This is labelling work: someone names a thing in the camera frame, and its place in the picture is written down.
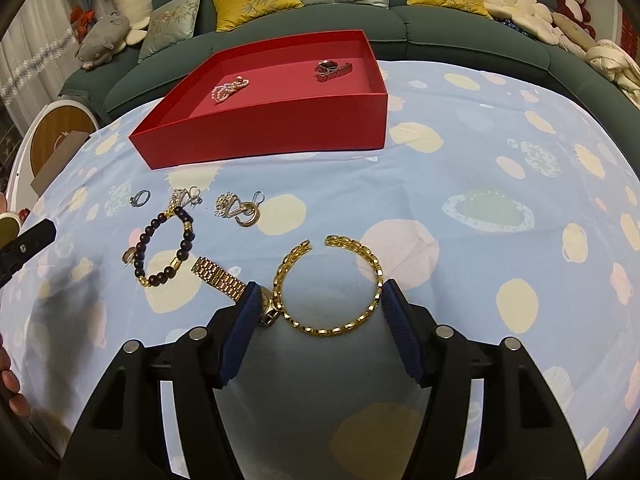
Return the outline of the person's left hand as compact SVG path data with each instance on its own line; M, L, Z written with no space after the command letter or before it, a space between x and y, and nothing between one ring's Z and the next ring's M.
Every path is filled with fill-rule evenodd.
M9 391L9 406L18 417L28 417L30 415L30 405L21 393L21 384L16 375L11 370L11 358L6 349L2 346L3 339L0 339L0 370L1 383Z

